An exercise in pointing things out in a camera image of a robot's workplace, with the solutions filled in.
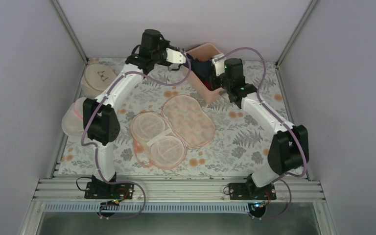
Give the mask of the navy blue bra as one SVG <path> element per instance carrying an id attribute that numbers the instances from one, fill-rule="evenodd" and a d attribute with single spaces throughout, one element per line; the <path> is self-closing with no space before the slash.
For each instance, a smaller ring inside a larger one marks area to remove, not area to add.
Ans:
<path id="1" fill-rule="evenodd" d="M 205 81 L 209 82 L 209 76 L 213 72 L 213 64 L 210 60 L 208 61 L 200 61 L 197 58 L 194 58 L 189 53 L 187 53 L 187 57 L 191 64 L 191 71 L 200 79 L 202 83 Z"/>

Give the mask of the floral peach mesh laundry bag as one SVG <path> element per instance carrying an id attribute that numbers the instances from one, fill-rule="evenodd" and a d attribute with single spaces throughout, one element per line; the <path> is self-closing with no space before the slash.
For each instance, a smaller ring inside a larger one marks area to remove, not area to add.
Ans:
<path id="1" fill-rule="evenodd" d="M 164 103 L 161 113 L 136 115 L 130 131 L 134 150 L 142 148 L 147 156 L 147 161 L 136 158 L 141 167 L 170 170 L 185 159 L 187 150 L 208 144 L 216 127 L 195 98 L 177 95 Z"/>

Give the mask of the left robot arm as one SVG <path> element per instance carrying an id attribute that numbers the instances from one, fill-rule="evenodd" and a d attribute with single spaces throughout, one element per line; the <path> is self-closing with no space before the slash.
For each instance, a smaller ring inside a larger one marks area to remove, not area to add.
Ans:
<path id="1" fill-rule="evenodd" d="M 118 76 L 100 95 L 83 102 L 83 128 L 80 143 L 93 146 L 95 172 L 92 185 L 104 198 L 111 198 L 117 191 L 116 170 L 113 166 L 113 143 L 119 135 L 120 123 L 117 110 L 130 92 L 144 79 L 160 83 L 149 73 L 159 64 L 190 64 L 183 48 L 171 45 L 161 32 L 146 29 L 141 43 L 132 49 Z"/>

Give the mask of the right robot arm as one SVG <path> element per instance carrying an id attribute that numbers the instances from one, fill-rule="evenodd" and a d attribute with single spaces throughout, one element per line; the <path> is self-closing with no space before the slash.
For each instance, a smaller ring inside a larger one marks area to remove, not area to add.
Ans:
<path id="1" fill-rule="evenodd" d="M 213 72 L 210 76 L 212 88 L 222 88 L 231 103 L 247 112 L 264 131 L 272 134 L 267 163 L 246 178 L 246 194 L 258 199 L 264 187 L 276 182 L 292 169 L 303 167 L 301 176 L 307 172 L 308 131 L 282 118 L 260 96 L 259 88 L 247 83 L 243 62 L 238 58 L 226 59 L 222 55 L 212 58 Z"/>

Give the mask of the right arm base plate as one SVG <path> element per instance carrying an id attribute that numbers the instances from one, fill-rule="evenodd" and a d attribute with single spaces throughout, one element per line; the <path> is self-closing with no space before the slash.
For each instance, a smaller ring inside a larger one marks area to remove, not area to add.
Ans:
<path id="1" fill-rule="evenodd" d="M 223 193 L 231 200 L 276 200 L 274 185 L 266 185 L 262 188 L 252 183 L 229 183 L 223 188 Z"/>

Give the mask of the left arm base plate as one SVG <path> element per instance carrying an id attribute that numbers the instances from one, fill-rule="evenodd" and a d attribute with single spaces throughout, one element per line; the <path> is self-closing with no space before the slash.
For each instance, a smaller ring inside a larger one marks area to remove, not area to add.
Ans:
<path id="1" fill-rule="evenodd" d="M 85 199 L 107 199 L 107 200 L 122 200 L 132 199 L 134 192 L 134 184 L 96 184 L 88 182 L 84 194 Z"/>

